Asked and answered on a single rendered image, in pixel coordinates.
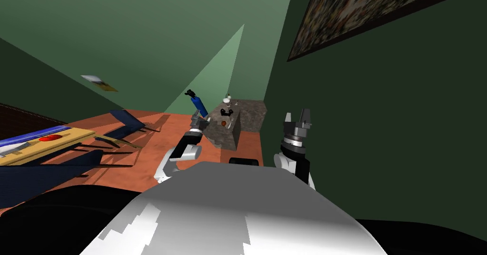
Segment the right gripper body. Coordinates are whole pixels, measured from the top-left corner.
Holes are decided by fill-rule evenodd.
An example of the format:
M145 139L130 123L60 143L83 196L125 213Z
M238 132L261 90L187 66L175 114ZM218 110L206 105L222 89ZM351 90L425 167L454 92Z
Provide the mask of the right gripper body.
M305 138L307 137L308 130L311 128L311 123L309 121L305 122L283 122L283 132L287 136L294 136Z

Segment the brown stone table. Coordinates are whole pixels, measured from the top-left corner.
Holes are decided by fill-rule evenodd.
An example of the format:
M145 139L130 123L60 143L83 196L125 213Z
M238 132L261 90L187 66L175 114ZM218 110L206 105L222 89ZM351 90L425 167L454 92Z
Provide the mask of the brown stone table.
M233 114L221 116L221 109L231 109ZM259 132L266 113L266 106L261 100L232 98L229 106L221 102L208 114L206 119L210 123L203 134L215 147L236 151L241 132ZM221 125L222 121L227 122L225 127Z

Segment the blue spray bottle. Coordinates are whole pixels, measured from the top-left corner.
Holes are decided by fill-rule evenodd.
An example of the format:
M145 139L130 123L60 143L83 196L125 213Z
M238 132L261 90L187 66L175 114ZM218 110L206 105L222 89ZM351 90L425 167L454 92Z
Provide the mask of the blue spray bottle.
M195 107L199 110L199 113L202 117L206 117L208 115L208 112L206 111L206 108L204 104L202 103L201 99L192 91L192 90L187 90L185 95L188 95L191 97L191 101L195 105Z

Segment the yellow wooden table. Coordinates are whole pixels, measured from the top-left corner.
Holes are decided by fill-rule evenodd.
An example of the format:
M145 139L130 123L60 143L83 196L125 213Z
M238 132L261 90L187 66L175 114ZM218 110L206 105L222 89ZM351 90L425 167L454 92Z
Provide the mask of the yellow wooden table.
M29 145L17 152L0 157L0 166L22 165L29 161L52 154L68 146L80 143L87 138L94 137L96 132L93 130L69 127L57 133L61 138L52 141L40 141L39 138L29 140Z

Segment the small white-yellow wall picture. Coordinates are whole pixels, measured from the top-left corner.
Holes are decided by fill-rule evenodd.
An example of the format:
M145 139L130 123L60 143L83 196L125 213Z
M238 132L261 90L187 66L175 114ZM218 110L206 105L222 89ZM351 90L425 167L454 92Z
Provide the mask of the small white-yellow wall picture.
M103 91L106 92L118 92L113 86L107 84L102 79L94 75L81 75L82 78L86 79L87 81L95 84L96 86L100 87Z

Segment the large dark-framed wall picture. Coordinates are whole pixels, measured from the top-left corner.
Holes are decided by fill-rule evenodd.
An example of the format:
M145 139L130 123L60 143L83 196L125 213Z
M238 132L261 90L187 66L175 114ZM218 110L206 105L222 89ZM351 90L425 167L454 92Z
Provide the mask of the large dark-framed wall picture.
M310 0L288 60L402 18L445 0Z

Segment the dark blue chair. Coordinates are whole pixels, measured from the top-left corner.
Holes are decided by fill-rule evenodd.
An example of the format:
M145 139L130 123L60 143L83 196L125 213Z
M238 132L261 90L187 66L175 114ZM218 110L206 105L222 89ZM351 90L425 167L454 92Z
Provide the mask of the dark blue chair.
M61 164L0 166L0 209L15 207L94 168L132 167L101 164L103 153L93 150Z
M147 127L144 123L139 121L136 117L128 113L126 110L111 110L109 112L114 118L118 121L122 122L124 125L119 127L118 129L109 131L105 133L104 137L109 137L112 139L120 140L123 142L127 142L124 140L125 137L134 134L138 131L145 132L143 129L147 129L154 132L159 132L155 129L151 129Z

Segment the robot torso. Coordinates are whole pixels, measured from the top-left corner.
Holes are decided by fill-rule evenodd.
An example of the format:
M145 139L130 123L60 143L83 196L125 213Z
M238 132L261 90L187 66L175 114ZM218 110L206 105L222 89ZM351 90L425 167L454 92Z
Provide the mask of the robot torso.
M80 255L387 255L285 169L201 162L139 194Z

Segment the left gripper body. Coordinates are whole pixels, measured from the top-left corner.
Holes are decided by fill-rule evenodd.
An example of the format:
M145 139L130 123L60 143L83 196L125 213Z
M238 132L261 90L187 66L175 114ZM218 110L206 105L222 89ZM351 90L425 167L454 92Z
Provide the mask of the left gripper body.
M202 118L199 115L199 110L197 110L191 117L190 131L202 133L208 124L210 123L207 119Z

